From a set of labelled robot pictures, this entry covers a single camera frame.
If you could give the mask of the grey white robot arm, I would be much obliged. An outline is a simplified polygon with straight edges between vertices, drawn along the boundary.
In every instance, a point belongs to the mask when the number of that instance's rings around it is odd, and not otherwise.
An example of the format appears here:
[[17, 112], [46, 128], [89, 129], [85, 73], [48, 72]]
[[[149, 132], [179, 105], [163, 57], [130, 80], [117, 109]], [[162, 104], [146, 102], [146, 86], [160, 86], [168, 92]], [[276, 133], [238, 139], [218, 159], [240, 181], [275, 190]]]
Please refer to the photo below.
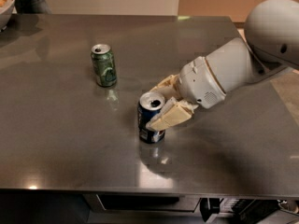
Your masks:
[[165, 98], [165, 105], [146, 127], [161, 131], [176, 126], [197, 107], [209, 109], [223, 101], [230, 91], [299, 68], [298, 2], [262, 2], [247, 16], [244, 35], [157, 84], [153, 90]]

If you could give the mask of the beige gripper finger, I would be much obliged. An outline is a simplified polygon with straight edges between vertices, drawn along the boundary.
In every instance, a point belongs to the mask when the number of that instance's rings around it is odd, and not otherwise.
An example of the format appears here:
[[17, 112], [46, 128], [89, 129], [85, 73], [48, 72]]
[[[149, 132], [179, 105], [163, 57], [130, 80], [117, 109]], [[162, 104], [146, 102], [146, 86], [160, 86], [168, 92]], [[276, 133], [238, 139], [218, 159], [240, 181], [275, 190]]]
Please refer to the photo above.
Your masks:
[[166, 100], [175, 98], [181, 100], [182, 96], [178, 90], [178, 75], [170, 75], [158, 83], [151, 91], [159, 92]]
[[150, 119], [146, 124], [146, 128], [158, 132], [179, 125], [190, 119], [197, 107], [198, 105], [194, 105], [186, 100], [178, 101], [175, 98], [171, 98], [161, 111]]

